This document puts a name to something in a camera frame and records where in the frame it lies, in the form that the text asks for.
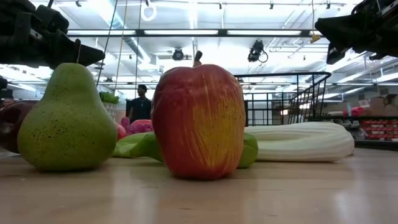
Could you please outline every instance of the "man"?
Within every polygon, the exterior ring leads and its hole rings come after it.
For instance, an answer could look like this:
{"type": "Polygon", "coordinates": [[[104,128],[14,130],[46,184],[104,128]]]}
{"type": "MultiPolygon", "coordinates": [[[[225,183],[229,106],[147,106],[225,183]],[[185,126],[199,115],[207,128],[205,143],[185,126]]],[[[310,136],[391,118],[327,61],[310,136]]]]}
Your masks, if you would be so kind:
{"type": "Polygon", "coordinates": [[[6,99],[4,99],[4,101],[2,102],[2,105],[1,105],[0,110],[3,110],[6,106],[11,105],[11,104],[13,104],[13,103],[15,103],[15,101],[14,101],[13,98],[6,98],[6,99]]]}
{"type": "Polygon", "coordinates": [[[138,85],[138,98],[131,101],[131,109],[129,114],[130,123],[138,119],[150,119],[151,101],[145,97],[147,87],[138,85]]]}

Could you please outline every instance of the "wooden floor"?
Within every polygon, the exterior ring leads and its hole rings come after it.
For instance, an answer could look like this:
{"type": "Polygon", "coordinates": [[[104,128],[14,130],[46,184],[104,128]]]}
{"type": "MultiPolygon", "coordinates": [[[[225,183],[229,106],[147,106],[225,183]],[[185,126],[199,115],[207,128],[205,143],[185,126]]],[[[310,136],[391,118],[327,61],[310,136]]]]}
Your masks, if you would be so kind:
{"type": "Polygon", "coordinates": [[[357,149],[336,164],[258,163],[230,178],[177,180],[150,159],[40,174],[0,159],[1,224],[396,224],[398,153],[357,149]]]}

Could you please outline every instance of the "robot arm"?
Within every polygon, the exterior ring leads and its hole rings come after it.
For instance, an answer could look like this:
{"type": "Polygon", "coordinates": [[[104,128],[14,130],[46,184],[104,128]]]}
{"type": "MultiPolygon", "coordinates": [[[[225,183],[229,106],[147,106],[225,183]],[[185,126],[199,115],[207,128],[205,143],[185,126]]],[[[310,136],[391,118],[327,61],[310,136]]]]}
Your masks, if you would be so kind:
{"type": "Polygon", "coordinates": [[[371,60],[398,57],[398,1],[364,0],[349,16],[321,18],[315,23],[329,41],[327,64],[333,65],[353,49],[376,53],[371,60]]]}
{"type": "MultiPolygon", "coordinates": [[[[54,69],[75,62],[75,43],[66,35],[69,22],[56,10],[36,9],[28,0],[2,0],[0,26],[0,63],[54,69]]],[[[78,63],[89,66],[104,57],[103,51],[81,45],[78,63]]]]}

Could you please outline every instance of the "apple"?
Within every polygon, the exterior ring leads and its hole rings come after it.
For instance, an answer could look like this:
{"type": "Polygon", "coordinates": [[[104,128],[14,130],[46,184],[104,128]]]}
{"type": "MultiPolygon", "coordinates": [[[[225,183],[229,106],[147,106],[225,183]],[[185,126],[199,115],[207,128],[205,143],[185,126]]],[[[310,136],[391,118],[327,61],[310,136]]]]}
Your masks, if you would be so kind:
{"type": "Polygon", "coordinates": [[[242,88],[217,65],[164,73],[152,100],[152,125],[166,166],[181,178],[219,179],[243,151],[242,88]]]}

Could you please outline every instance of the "green pear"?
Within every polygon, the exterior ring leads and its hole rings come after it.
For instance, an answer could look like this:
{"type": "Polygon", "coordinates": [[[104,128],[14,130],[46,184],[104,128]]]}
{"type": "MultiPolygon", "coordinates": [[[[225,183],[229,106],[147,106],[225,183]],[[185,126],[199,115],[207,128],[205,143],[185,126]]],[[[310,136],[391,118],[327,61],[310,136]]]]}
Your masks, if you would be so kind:
{"type": "Polygon", "coordinates": [[[92,74],[63,63],[23,121],[17,142],[21,156],[38,170],[73,171],[98,167],[112,155],[117,136],[92,74]]]}

